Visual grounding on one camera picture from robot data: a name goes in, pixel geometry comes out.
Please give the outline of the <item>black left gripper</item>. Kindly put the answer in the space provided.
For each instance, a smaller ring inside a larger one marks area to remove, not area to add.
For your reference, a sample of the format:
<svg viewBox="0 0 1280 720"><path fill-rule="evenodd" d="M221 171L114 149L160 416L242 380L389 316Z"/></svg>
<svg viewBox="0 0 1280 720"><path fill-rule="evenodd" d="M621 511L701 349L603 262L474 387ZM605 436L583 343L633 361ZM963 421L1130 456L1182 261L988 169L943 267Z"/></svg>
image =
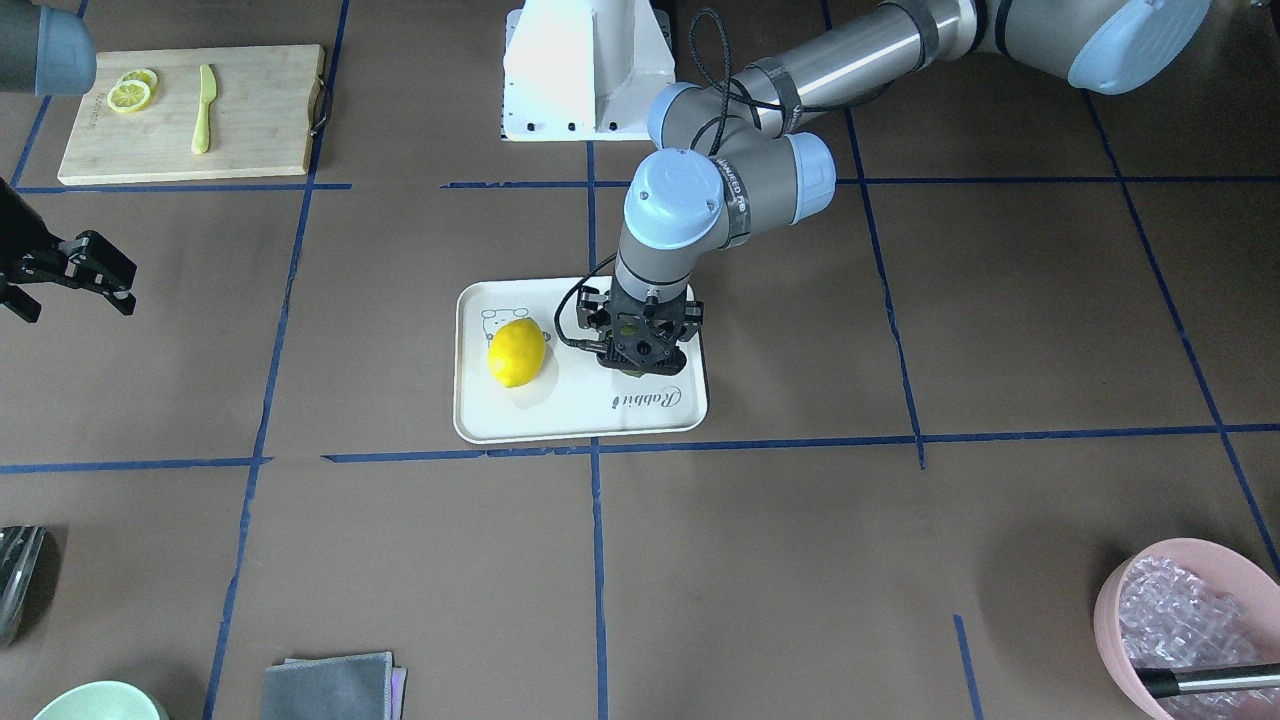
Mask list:
<svg viewBox="0 0 1280 720"><path fill-rule="evenodd" d="M655 293L636 299L621 288L598 291L586 286L577 292L577 318L584 329L635 342L675 345L689 342L700 332L704 304L689 296L660 302Z"/></svg>

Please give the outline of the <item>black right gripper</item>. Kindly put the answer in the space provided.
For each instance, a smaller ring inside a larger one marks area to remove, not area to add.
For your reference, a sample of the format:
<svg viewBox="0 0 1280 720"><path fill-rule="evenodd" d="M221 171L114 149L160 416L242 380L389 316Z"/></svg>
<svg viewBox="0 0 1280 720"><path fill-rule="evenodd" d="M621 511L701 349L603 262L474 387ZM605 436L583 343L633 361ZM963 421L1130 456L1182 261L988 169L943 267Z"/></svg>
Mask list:
<svg viewBox="0 0 1280 720"><path fill-rule="evenodd" d="M1 301L22 320L36 323L42 306L19 288L23 283L55 282L63 277L63 258L74 268L77 290L102 295L122 315L134 314L132 293L137 264L97 231L83 231L61 241L6 181L1 181Z"/></svg>

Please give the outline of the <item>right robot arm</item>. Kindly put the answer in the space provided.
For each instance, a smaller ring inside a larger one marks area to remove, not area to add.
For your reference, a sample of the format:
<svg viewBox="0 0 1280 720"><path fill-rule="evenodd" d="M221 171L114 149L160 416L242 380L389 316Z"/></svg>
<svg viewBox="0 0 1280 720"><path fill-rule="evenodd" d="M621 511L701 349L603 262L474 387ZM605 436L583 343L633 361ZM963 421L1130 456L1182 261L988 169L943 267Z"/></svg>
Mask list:
<svg viewBox="0 0 1280 720"><path fill-rule="evenodd" d="M1 90L36 96L82 96L96 78L96 53L74 13L32 1L1 4ZM54 283L100 295L122 315L134 313L137 265L97 231L55 236L8 183L1 187L1 302L27 323L41 304L23 284Z"/></svg>

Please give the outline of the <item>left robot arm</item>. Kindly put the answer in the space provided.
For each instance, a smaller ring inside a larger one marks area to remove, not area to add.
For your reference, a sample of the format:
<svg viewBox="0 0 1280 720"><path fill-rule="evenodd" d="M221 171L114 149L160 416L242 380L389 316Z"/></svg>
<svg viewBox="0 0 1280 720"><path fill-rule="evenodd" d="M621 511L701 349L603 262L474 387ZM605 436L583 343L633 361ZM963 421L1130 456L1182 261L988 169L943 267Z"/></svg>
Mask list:
<svg viewBox="0 0 1280 720"><path fill-rule="evenodd" d="M698 259L823 211L827 143L804 126L936 63L989 53L1103 95L1146 85L1190 42L1207 1L879 1L865 15L721 81L662 90L646 115L655 149L623 201L605 291L579 282L573 348L655 369L699 331L687 300Z"/></svg>

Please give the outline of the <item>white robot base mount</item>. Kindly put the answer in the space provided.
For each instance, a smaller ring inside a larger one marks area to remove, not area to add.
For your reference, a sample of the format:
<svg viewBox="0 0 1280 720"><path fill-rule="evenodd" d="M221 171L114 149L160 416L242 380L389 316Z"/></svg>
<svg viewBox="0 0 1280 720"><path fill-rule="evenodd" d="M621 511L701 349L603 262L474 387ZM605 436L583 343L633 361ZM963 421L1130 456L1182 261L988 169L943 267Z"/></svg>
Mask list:
<svg viewBox="0 0 1280 720"><path fill-rule="evenodd" d="M646 142L675 82L669 13L654 1L526 1L506 17L500 136Z"/></svg>

